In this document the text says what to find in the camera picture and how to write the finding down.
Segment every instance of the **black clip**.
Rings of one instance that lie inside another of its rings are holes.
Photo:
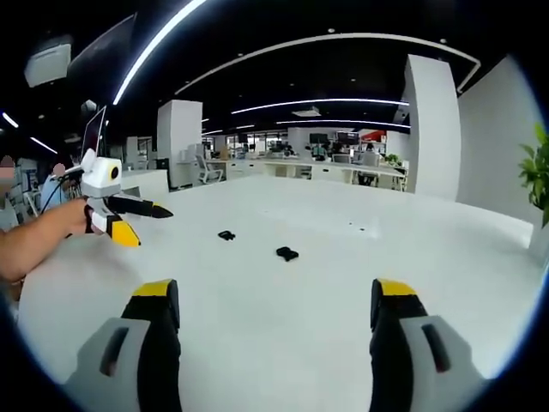
[[[224,240],[233,240],[234,238],[236,238],[237,236],[231,232],[229,232],[228,230],[224,230],[223,232],[221,233],[217,233],[217,235],[224,239]]]
[[[299,258],[299,253],[296,251],[293,251],[287,246],[281,247],[280,249],[276,250],[276,254],[280,257],[283,257],[284,260],[289,262],[290,260],[293,260],[295,258]]]

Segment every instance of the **overhead lamp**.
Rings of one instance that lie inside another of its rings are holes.
[[[286,122],[276,122],[277,124],[294,124],[294,123],[361,123],[361,124],[377,124],[381,126],[404,127],[410,129],[410,126],[404,124],[383,123],[383,122],[367,122],[365,120],[290,120]]]
[[[213,135],[215,133],[221,133],[223,130],[214,130],[214,131],[209,131],[208,133],[202,133],[203,136],[206,136],[206,135]]]
[[[206,3],[206,0],[192,0],[191,2],[187,3],[179,12],[170,19],[168,23],[165,24],[165,26],[153,37],[153,39],[148,43],[147,47],[145,47],[145,50],[142,51],[142,53],[139,55],[137,60],[134,62],[133,66],[131,66],[130,71],[124,78],[124,81],[122,82],[122,85],[118,89],[117,95],[114,98],[114,101],[112,104],[115,106],[118,104],[118,102],[122,99],[122,96],[124,95],[124,92],[130,85],[130,82],[133,80],[133,78],[136,76],[137,71],[143,66],[147,58],[150,56],[150,54],[154,51],[154,49],[160,44],[160,42],[188,15],[190,15],[193,11],[198,9],[200,6],[202,6],[204,3]]]
[[[40,140],[38,140],[36,137],[31,137],[31,140],[37,144],[39,144],[40,146],[42,146],[43,148],[47,148],[48,150],[50,150],[51,152],[57,154],[57,152],[55,150],[53,150],[51,147],[49,147],[47,144],[45,143],[42,143]]]
[[[251,112],[252,110],[268,109],[270,107],[278,106],[290,106],[290,105],[303,105],[308,103],[326,103],[326,102],[346,102],[346,103],[378,103],[380,105],[396,105],[396,106],[409,106],[406,101],[395,100],[377,100],[377,99],[314,99],[314,100],[296,100],[286,101],[284,103],[274,103],[272,105],[249,107],[247,109],[237,110],[231,112],[231,114],[239,114],[244,112]]]
[[[14,121],[14,119],[12,119],[8,113],[6,112],[3,112],[2,113],[2,117],[6,119],[6,122],[8,122],[9,124],[11,124],[12,126],[14,126],[16,129],[19,127],[19,125],[17,124],[17,122]]]

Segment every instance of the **white column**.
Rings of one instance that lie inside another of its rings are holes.
[[[130,164],[132,168],[137,169],[138,158],[137,136],[129,136],[126,139],[126,163]]]
[[[202,103],[172,100],[158,111],[156,128],[158,159],[170,159],[172,187],[190,182],[188,167],[180,162],[193,161],[196,145],[202,143]]]
[[[407,189],[455,201],[462,133],[455,84],[446,62],[408,55],[405,98],[410,106]]]

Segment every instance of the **plant leaf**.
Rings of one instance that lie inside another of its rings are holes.
[[[541,227],[545,227],[546,224],[549,222],[549,204],[543,209],[543,222],[541,223]]]
[[[534,161],[532,161],[532,159],[524,159],[519,166],[522,167],[527,172],[532,172],[532,173],[536,172],[535,164],[534,164]]]
[[[541,198],[541,194],[543,192],[543,180],[537,179],[534,181],[534,196],[536,197],[536,200],[539,202]]]
[[[519,146],[521,146],[521,148],[524,149],[524,151],[526,153],[528,153],[528,156],[530,156],[530,159],[533,159],[534,156],[535,156],[535,152],[534,152],[534,149],[531,148],[530,146],[528,146],[527,144],[520,144]]]
[[[538,138],[538,142],[540,142],[541,146],[547,143],[546,132],[543,130],[543,126],[539,123],[535,126],[535,136]]]

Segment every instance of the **white wall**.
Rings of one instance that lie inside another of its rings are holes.
[[[398,155],[408,161],[410,157],[410,135],[398,131],[387,131],[387,155]]]
[[[462,172],[457,201],[532,223],[540,211],[528,203],[518,164],[519,143],[537,146],[540,109],[512,58],[506,57],[459,99]]]
[[[408,191],[455,201],[462,134],[450,66],[409,55],[405,95],[410,103]]]

